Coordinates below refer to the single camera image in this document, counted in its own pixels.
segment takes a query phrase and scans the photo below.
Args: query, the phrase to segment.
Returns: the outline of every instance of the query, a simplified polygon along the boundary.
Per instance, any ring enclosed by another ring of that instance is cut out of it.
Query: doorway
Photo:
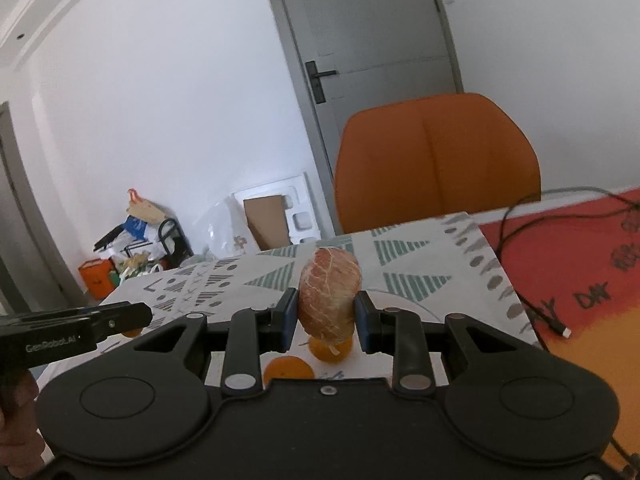
[[[0,105],[0,301],[6,314],[82,304],[82,291],[51,238]]]
[[[441,5],[438,0],[271,3],[294,85],[301,79],[305,85],[296,93],[303,115],[306,109],[316,164],[332,204],[340,138],[353,114],[462,90],[452,68],[455,60],[443,31]],[[294,56],[287,51],[289,35]]]

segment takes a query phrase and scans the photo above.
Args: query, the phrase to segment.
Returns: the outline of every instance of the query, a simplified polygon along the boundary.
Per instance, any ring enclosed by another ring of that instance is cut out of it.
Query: green striped triangle
[[[330,240],[320,240],[319,242],[316,242],[316,247],[335,247],[337,249],[344,249],[355,256],[355,253],[353,252],[353,238],[351,235],[337,236]]]
[[[264,256],[282,256],[283,258],[295,258],[296,254],[298,254],[298,246],[288,245],[286,247],[263,251],[259,254],[263,254]]]
[[[375,238],[377,236],[383,235],[384,233],[391,231],[391,229],[395,229],[399,225],[400,224],[395,224],[395,225],[389,225],[387,227],[381,227],[380,229],[372,229],[371,235]]]
[[[281,290],[282,292],[284,292],[289,286],[289,280],[291,279],[291,275],[293,273],[294,263],[295,262],[291,262],[284,267],[272,270],[268,274],[260,276],[260,278],[256,278],[255,280],[246,282],[245,285],[261,286],[263,288],[270,288],[271,290]]]
[[[422,301],[440,290],[451,276],[414,276],[384,272],[386,288],[391,294],[411,301]]]
[[[376,247],[380,265],[384,266],[400,256],[414,252],[416,249],[424,247],[429,242],[420,240],[419,242],[403,242],[402,240],[373,240]]]

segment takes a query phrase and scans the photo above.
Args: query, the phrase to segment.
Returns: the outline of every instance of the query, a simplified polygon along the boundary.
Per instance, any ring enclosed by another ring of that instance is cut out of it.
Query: red mat
[[[622,196],[640,202],[640,189]],[[585,202],[509,220],[505,234],[541,216],[625,207],[613,198]],[[494,248],[499,227],[481,227]],[[628,452],[640,452],[640,211],[542,222],[505,245],[502,264],[520,294],[573,331],[565,340],[536,323],[549,351],[613,387],[621,407],[615,436]],[[618,469],[625,465],[612,448],[605,459]]]

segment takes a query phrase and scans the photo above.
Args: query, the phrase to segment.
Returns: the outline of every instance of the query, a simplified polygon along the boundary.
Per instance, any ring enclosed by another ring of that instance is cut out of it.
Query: door handle
[[[309,76],[309,81],[311,82],[311,91],[314,95],[314,101],[317,105],[321,105],[322,103],[326,102],[321,78],[331,75],[338,75],[338,71],[328,70],[327,72],[318,72],[318,65],[315,61],[306,62],[305,68],[306,74]]]

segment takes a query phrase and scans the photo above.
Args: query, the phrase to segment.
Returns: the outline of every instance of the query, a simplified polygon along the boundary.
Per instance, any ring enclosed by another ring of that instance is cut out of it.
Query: door frame
[[[445,12],[444,2],[443,0],[436,0],[436,2],[439,8],[438,15],[440,16],[440,25],[444,34],[447,53],[449,54],[449,62],[451,65],[456,92],[463,93],[464,88],[462,85],[462,76],[460,75],[460,66],[458,63],[458,57],[456,56],[453,36],[449,27],[447,13]],[[284,50],[287,66],[289,67],[289,74],[293,82],[296,99],[300,106],[300,111],[302,112],[302,120],[305,123],[306,135],[311,145],[311,151],[316,162],[316,168],[318,168],[322,192],[324,193],[324,198],[326,200],[327,207],[329,208],[329,214],[331,215],[331,220],[334,224],[335,233],[336,235],[340,235],[342,234],[342,227],[338,221],[338,214],[335,206],[334,173],[331,169],[329,157],[324,146],[324,140],[322,139],[313,95],[306,77],[304,60],[300,56],[300,51],[298,49],[298,44],[296,43],[293,27],[291,25],[284,0],[270,0],[270,3],[275,17],[276,28],[278,29],[278,34],[280,36],[280,42],[282,43],[282,48]]]
[[[68,301],[69,307],[82,305],[84,294],[60,254],[31,190],[15,139],[8,102],[0,104],[0,116],[4,114],[9,116],[9,127],[0,128],[0,164],[5,167],[24,225],[46,268],[49,269],[53,280]]]

